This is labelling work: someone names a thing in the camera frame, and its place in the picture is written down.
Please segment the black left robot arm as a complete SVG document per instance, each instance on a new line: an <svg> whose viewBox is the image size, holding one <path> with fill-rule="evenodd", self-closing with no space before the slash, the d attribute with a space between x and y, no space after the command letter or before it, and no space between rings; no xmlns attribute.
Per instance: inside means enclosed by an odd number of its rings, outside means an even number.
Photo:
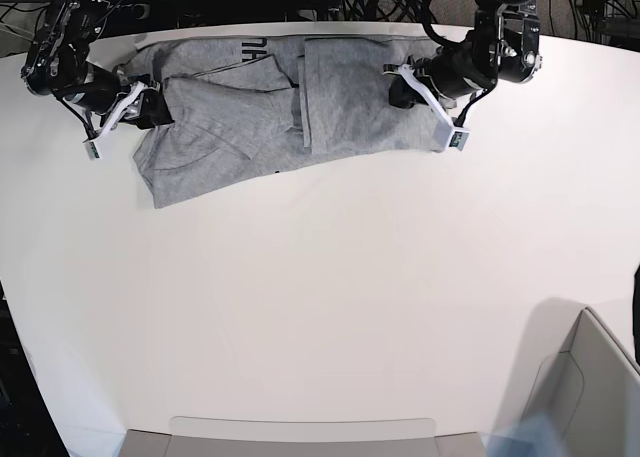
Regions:
<svg viewBox="0 0 640 457"><path fill-rule="evenodd" d="M461 41L435 31L433 1L422 0L420 17L436 53L406 64L443 106L467 95L475 101L501 80L525 83L539 69L537 0L474 0L474 25Z"/></svg>

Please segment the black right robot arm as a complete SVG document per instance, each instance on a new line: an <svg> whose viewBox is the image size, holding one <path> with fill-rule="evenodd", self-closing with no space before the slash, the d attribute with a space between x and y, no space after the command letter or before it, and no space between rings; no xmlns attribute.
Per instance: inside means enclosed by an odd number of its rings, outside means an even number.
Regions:
<svg viewBox="0 0 640 457"><path fill-rule="evenodd" d="M38 96L53 96L84 128L89 140L119 123L141 130L173 122L162 84L149 74L127 74L89 61L90 46L101 36L122 0L52 0L43 25L27 52L21 78Z"/></svg>

